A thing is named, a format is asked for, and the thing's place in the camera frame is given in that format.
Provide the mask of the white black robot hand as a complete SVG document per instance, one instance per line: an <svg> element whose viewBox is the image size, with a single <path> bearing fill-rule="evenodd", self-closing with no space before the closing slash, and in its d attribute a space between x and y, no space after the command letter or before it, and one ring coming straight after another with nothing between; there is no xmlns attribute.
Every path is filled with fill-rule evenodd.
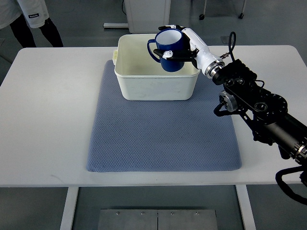
<svg viewBox="0 0 307 230"><path fill-rule="evenodd" d="M178 29L183 34L183 50L165 51L156 48L156 44L151 43L150 48L157 58L164 58L170 61L191 62L193 66L200 69L204 76L212 78L218 70L224 67L221 57L212 54L205 42L190 28L179 25L165 25L158 28Z"/></svg>

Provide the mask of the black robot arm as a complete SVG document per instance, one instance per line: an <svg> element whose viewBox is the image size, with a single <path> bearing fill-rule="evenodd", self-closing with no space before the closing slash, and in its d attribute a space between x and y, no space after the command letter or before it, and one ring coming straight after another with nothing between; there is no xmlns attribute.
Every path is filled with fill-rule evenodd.
<svg viewBox="0 0 307 230"><path fill-rule="evenodd" d="M227 54L232 62L210 71L214 84L224 87L214 114L240 115L251 129L254 141L270 146L276 143L283 159L294 159L299 166L278 171L275 180L288 197L305 205L306 198L296 194L283 176L300 173L301 182L307 183L307 127L288 113L287 101L282 96L258 85L257 75L234 58L235 44L236 34L231 32Z"/></svg>

